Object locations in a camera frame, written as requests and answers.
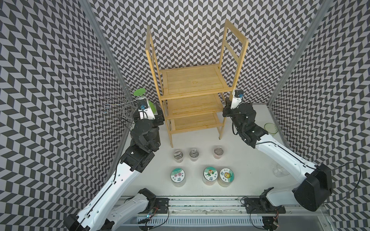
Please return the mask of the sunflower seed jar yellow label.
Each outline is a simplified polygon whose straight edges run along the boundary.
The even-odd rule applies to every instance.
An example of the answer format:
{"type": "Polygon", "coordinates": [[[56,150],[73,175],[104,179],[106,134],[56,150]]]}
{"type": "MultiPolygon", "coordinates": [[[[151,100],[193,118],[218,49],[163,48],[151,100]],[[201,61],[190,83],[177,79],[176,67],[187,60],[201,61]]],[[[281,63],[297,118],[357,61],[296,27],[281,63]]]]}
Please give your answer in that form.
{"type": "Polygon", "coordinates": [[[218,183],[222,187],[228,187],[235,179],[235,174],[230,168],[223,168],[219,172],[218,183]]]}

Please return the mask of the jar with strawberry lid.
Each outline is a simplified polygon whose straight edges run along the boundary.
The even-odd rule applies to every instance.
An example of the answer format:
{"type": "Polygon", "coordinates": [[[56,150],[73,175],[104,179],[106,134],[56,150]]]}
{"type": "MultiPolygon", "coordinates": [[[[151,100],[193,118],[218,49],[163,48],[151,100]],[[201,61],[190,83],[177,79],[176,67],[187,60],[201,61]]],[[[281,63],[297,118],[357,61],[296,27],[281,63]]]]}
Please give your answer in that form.
{"type": "Polygon", "coordinates": [[[218,178],[218,171],[216,168],[209,166],[204,169],[202,180],[206,185],[215,184],[217,181],[217,178],[218,178]]]}

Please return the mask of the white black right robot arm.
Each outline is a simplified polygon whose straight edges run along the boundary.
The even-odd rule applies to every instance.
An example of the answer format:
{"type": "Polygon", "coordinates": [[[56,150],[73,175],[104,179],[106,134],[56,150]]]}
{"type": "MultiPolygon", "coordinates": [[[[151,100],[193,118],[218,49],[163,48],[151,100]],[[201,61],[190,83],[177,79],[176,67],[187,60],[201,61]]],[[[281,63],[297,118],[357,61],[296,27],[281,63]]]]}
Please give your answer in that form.
{"type": "Polygon", "coordinates": [[[266,130],[255,123],[256,111],[248,103],[232,105],[226,100],[223,117],[230,117],[233,133],[253,149],[257,149],[292,175],[297,183],[281,189],[270,187],[259,196],[263,211],[286,205],[300,205],[315,212],[332,194],[331,169],[325,164],[316,165],[279,143],[266,130]]]}

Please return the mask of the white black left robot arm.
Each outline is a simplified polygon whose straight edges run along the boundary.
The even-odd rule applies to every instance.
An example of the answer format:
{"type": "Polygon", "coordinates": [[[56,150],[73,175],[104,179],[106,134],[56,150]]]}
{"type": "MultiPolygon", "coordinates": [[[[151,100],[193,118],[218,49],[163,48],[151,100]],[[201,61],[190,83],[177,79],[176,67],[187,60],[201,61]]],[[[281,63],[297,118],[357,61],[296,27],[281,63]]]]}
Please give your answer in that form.
{"type": "Polygon", "coordinates": [[[115,231],[133,216],[153,208],[156,196],[147,188],[141,189],[119,207],[116,203],[159,150],[159,126],[164,121],[160,108],[153,119],[135,118],[135,126],[130,132],[130,146],[121,156],[113,175],[84,209],[64,219],[69,231],[115,231]]]}

